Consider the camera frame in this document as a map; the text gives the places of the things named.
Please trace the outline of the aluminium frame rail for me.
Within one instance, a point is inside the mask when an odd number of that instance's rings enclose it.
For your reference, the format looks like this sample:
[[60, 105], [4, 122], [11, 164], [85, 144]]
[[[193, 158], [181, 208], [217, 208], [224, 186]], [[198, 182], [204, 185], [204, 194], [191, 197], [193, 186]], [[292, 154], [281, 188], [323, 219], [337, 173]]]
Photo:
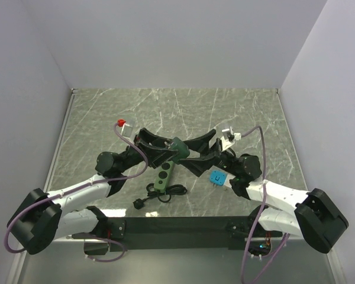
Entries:
[[63, 141], [66, 125], [67, 125], [69, 117], [70, 117], [70, 112], [71, 112], [71, 108], [72, 108], [73, 102], [75, 100], [75, 92], [76, 92], [76, 90], [77, 90], [76, 88], [72, 88], [71, 89], [69, 102], [68, 102], [68, 105], [67, 105], [67, 108], [66, 108], [66, 112], [65, 112], [65, 115], [64, 115], [64, 118], [63, 118], [62, 126], [61, 126], [61, 129], [60, 129], [60, 134], [59, 134], [59, 137], [58, 137], [58, 140], [57, 140], [57, 144], [56, 144], [56, 148], [55, 148], [52, 160], [51, 160], [51, 164], [50, 164], [50, 168], [49, 168], [49, 171], [48, 171], [48, 174], [47, 174], [47, 177], [46, 177], [46, 181], [45, 181], [44, 186], [43, 186], [43, 192], [47, 192], [49, 190], [49, 187], [50, 187], [50, 185], [52, 183], [52, 180], [53, 180], [54, 170], [55, 170], [55, 167], [56, 167], [57, 158], [58, 158], [58, 156], [60, 154], [60, 149], [61, 149], [61, 146], [62, 146], [62, 141]]

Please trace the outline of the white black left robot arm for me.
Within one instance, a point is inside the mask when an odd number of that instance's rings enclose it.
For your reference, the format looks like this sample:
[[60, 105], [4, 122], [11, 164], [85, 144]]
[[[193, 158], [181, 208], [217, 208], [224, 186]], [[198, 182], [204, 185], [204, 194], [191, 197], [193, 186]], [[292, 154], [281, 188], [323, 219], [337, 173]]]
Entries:
[[[87, 180], [56, 191], [31, 191], [7, 223], [5, 249], [10, 253], [37, 254], [55, 239], [82, 233], [88, 238], [111, 243], [108, 217], [90, 202], [110, 197], [124, 183], [142, 175], [146, 168], [156, 168], [175, 158], [179, 151], [175, 139], [152, 134], [145, 128], [133, 141], [114, 126], [115, 134], [127, 144], [121, 153], [104, 151], [96, 158], [96, 173]], [[124, 172], [140, 163], [144, 168], [126, 176]]]

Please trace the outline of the dark green cube adapter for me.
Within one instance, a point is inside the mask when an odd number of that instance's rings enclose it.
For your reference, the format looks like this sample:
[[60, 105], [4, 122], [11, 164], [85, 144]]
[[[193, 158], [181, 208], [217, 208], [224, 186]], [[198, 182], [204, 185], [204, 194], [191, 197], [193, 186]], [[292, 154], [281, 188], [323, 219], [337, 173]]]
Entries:
[[177, 150], [177, 155], [172, 159], [176, 164], [179, 164], [182, 159], [185, 159], [190, 155], [188, 146], [178, 137], [167, 139], [165, 145], [168, 149]]

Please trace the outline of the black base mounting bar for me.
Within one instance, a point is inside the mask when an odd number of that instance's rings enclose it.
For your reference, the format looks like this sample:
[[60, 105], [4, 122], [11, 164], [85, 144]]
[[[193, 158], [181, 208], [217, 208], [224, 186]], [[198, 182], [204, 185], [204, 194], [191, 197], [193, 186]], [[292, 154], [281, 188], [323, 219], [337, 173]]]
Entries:
[[252, 221], [246, 216], [224, 217], [110, 217], [110, 236], [130, 250], [207, 249], [243, 250]]

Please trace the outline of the green power strip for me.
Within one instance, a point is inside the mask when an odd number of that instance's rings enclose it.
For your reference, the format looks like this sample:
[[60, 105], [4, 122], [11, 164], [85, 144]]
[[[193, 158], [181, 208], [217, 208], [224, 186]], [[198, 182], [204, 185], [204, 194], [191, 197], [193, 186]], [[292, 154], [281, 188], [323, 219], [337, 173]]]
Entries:
[[172, 176], [172, 171], [175, 166], [173, 161], [164, 162], [160, 167], [156, 179], [154, 181], [154, 190], [160, 193], [165, 193], [169, 180]]

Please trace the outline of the white plug adapter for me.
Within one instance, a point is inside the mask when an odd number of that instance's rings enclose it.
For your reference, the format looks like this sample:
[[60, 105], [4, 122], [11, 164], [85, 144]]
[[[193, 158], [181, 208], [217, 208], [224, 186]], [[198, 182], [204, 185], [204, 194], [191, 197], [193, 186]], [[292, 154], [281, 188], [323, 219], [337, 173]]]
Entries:
[[227, 177], [226, 177], [224, 185], [228, 186], [228, 187], [231, 187], [230, 181], [233, 180], [234, 178], [235, 178], [234, 175], [228, 174]]

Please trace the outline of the blue plug adapter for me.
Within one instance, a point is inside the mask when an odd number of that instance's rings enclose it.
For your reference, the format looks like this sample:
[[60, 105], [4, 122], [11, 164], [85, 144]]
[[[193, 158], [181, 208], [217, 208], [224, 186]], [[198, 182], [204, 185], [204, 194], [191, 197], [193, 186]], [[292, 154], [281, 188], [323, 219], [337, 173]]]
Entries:
[[209, 175], [209, 181], [217, 186], [223, 186], [227, 179], [227, 174], [219, 170], [213, 170]]

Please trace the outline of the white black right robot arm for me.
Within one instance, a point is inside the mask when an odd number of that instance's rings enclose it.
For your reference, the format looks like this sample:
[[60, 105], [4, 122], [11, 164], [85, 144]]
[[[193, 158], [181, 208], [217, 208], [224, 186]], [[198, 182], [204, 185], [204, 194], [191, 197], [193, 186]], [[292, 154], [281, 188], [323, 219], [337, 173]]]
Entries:
[[224, 185], [242, 198], [262, 202], [256, 216], [249, 219], [248, 230], [255, 236], [280, 231], [302, 237], [313, 249], [328, 253], [349, 227], [346, 217], [321, 189], [292, 189], [265, 178], [265, 160], [255, 155], [237, 156], [232, 150], [240, 133], [226, 129], [214, 144], [216, 131], [184, 142], [185, 149], [199, 157], [185, 156], [179, 164], [196, 176], [215, 166], [227, 173]]

